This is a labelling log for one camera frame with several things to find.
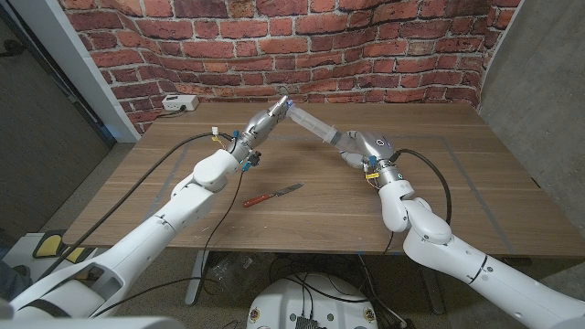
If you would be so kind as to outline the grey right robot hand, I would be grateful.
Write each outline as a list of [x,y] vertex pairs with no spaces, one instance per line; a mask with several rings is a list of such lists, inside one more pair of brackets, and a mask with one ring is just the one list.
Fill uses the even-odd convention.
[[356,150],[341,151],[340,154],[351,167],[373,169],[376,166],[384,167],[393,163],[391,157],[395,151],[384,135],[360,131],[349,131],[346,135],[354,140]]

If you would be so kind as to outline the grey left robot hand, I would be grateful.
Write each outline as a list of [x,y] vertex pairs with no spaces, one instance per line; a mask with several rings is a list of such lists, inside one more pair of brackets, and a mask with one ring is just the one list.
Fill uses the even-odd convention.
[[286,118],[291,104],[288,96],[282,96],[268,110],[255,114],[239,137],[228,147],[228,151],[238,161],[243,161],[268,138],[276,125]]

